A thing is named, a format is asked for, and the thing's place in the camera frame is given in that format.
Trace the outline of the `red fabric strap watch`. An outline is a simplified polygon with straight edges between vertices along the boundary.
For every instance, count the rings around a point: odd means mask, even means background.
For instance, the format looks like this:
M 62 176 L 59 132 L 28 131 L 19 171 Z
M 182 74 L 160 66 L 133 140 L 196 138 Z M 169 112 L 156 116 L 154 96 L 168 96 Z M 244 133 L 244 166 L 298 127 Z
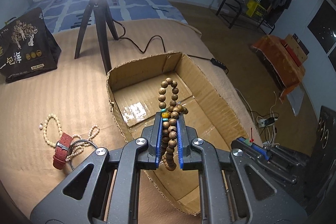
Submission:
M 58 170 L 62 170 L 66 164 L 66 158 L 68 155 L 69 148 L 73 137 L 67 133 L 62 133 L 60 139 L 57 141 L 55 146 L 55 153 L 53 155 L 53 166 Z

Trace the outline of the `green jade red-cord pendant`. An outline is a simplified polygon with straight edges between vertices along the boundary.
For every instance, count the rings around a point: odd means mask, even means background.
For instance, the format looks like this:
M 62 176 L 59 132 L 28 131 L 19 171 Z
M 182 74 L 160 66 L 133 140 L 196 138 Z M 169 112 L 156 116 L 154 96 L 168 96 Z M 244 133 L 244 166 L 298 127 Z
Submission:
M 254 138 L 253 138 L 253 128 L 251 128 L 251 135 L 249 138 L 244 139 L 244 143 L 248 146 L 252 146 L 254 143 Z

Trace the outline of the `white power strip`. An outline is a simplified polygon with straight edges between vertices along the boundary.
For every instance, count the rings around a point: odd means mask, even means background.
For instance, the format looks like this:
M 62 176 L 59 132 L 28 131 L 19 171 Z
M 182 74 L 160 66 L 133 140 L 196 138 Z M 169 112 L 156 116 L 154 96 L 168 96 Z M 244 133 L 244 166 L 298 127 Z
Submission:
M 257 119 L 257 126 L 259 128 L 269 127 L 272 126 L 277 120 L 278 120 L 277 117 L 259 118 Z

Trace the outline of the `cardboard box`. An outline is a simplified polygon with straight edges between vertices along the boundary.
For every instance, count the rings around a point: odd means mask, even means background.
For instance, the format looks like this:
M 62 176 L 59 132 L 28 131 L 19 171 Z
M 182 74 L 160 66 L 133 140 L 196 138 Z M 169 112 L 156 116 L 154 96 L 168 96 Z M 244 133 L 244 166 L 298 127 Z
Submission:
M 109 71 L 106 85 L 112 117 L 126 141 L 139 138 L 157 112 L 169 120 L 182 108 L 185 124 L 219 149 L 228 151 L 233 140 L 250 134 L 252 120 L 228 77 L 201 69 L 183 53 L 123 63 Z

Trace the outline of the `orange cloth covered box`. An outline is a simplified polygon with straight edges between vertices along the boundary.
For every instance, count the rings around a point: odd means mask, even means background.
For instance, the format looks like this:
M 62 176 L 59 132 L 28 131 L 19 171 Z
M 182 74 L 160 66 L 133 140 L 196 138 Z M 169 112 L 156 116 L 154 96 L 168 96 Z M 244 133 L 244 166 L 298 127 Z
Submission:
M 274 35 L 263 36 L 251 47 L 262 53 L 280 78 L 282 91 L 279 98 L 284 101 L 303 81 L 305 68 L 302 62 L 298 57 L 293 57 L 294 51 L 284 39 Z

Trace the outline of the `silver metal bangle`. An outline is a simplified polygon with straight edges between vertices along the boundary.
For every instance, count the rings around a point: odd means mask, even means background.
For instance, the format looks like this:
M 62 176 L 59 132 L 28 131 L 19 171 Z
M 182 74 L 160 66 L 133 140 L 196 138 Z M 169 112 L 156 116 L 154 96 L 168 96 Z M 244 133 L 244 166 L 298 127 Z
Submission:
M 66 162 L 68 163 L 68 165 L 70 166 L 70 168 L 72 170 L 75 170 L 73 164 L 72 164 L 72 160 L 80 155 L 81 153 L 84 152 L 84 148 L 88 147 L 88 146 L 92 146 L 94 149 L 98 149 L 98 146 L 93 143 L 91 140 L 88 139 L 79 139 L 74 141 L 69 148 L 68 151 L 68 155 L 66 156 Z

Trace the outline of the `beige blanket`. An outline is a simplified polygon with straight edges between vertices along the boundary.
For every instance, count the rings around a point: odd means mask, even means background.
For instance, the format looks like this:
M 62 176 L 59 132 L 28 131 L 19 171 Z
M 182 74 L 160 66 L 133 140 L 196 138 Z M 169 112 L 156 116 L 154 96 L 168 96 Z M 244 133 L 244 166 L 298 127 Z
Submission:
M 131 20 L 119 26 L 118 32 L 126 33 L 126 38 L 109 40 L 113 68 L 152 55 L 179 52 L 201 69 L 224 73 L 209 62 L 211 53 L 201 41 L 201 33 L 187 24 Z M 77 37 L 77 29 L 55 35 L 62 50 L 56 70 L 11 84 L 1 82 L 1 182 L 26 216 L 71 172 L 69 166 L 58 170 L 52 164 L 52 143 L 59 140 L 60 132 L 86 137 L 97 125 L 96 145 L 112 150 L 127 143 L 112 117 L 108 73 L 96 27 L 87 28 L 80 57 L 75 59 Z

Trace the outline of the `black metal rack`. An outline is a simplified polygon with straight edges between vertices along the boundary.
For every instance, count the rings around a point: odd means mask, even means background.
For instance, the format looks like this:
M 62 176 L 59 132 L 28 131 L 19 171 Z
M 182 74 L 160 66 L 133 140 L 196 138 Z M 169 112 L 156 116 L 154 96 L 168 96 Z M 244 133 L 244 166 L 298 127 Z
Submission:
M 247 5 L 239 0 L 222 0 L 215 15 L 223 20 L 229 29 L 241 27 L 267 35 L 274 32 L 276 26 L 267 23 L 264 16 L 250 17 L 247 11 Z

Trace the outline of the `yellow box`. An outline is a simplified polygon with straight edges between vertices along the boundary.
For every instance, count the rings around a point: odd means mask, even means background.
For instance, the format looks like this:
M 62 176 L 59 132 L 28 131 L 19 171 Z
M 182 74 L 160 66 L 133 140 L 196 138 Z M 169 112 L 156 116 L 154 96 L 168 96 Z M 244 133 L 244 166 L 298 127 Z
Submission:
M 246 7 L 247 7 L 246 15 L 252 19 L 260 21 L 267 14 L 267 10 L 264 9 L 264 7 L 262 7 L 260 3 L 256 2 L 255 0 L 249 0 L 248 3 L 246 4 Z

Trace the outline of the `black tripod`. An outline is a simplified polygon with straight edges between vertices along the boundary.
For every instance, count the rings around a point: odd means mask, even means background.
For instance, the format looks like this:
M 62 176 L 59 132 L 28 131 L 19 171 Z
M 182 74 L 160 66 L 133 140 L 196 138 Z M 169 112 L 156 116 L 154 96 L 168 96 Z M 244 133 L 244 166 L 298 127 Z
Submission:
M 110 33 L 115 40 L 118 40 L 120 37 L 118 36 L 116 27 L 114 25 L 115 20 L 112 17 L 107 0 L 89 0 L 89 3 L 84 10 L 83 18 L 81 20 L 74 58 L 78 59 L 80 57 L 81 46 L 83 44 L 84 35 L 92 12 L 94 14 L 96 24 L 96 32 L 102 63 L 104 65 L 105 73 L 108 73 L 112 69 L 112 64 L 110 60 L 108 35 L 106 28 L 109 28 Z

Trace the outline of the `black snack bag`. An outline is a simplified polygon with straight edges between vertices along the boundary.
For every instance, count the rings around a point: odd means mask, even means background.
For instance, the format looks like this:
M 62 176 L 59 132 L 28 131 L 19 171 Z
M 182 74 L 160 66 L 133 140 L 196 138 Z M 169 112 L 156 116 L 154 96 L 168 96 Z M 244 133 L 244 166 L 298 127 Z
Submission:
M 1 29 L 1 76 L 6 83 L 58 68 L 62 50 L 34 8 Z

